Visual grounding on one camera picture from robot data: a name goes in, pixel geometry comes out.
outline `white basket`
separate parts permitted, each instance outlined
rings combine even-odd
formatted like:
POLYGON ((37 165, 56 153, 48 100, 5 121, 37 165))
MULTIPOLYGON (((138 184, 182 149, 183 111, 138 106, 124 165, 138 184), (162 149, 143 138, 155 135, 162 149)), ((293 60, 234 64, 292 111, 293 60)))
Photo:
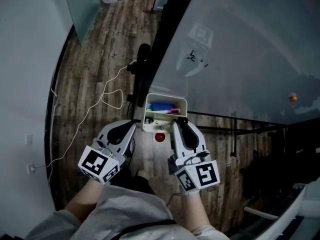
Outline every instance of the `white basket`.
POLYGON ((149 93, 146 96, 145 104, 144 104, 144 113, 141 120, 142 129, 146 132, 150 133, 162 133, 168 134, 169 126, 173 119, 177 119, 179 117, 186 117, 188 112, 188 103, 187 100, 180 97, 149 93), (166 114, 159 113, 156 111, 147 111, 147 104, 150 103, 171 103, 175 109, 180 109, 179 114, 166 114), (146 123, 146 118, 152 118, 152 123, 146 123))

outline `red object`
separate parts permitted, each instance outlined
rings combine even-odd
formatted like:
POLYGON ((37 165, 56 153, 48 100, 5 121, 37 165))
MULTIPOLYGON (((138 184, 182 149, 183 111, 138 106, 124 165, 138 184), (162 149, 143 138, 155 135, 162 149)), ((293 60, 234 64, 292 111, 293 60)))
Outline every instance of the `red object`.
POLYGON ((163 133, 156 133, 155 134, 155 140, 157 142, 163 142, 165 140, 166 136, 163 133))

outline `foot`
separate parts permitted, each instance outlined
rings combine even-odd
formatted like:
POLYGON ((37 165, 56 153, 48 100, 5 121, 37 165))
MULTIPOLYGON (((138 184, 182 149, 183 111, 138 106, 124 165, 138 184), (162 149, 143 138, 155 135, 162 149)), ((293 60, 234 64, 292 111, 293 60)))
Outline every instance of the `foot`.
POLYGON ((149 179, 147 172, 144 169, 139 169, 136 171, 136 176, 143 177, 145 179, 149 179))

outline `orange object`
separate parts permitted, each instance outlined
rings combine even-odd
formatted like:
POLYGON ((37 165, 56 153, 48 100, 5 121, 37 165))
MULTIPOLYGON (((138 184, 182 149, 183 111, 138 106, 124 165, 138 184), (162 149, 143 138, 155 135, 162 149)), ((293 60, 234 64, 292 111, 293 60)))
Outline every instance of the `orange object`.
POLYGON ((297 96, 291 96, 289 98, 289 101, 291 101, 291 102, 296 102, 297 100, 298 100, 297 96))
POLYGON ((163 142, 165 140, 166 136, 163 133, 156 133, 155 134, 155 140, 157 142, 163 142))

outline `white wall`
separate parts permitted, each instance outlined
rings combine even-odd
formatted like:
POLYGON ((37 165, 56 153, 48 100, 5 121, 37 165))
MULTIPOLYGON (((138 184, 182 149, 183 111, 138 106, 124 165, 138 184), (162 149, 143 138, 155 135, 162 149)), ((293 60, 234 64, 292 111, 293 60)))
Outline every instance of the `white wall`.
POLYGON ((66 0, 0 0, 0 232, 11 236, 54 211, 46 170, 26 168, 45 164, 50 84, 71 26, 66 0))

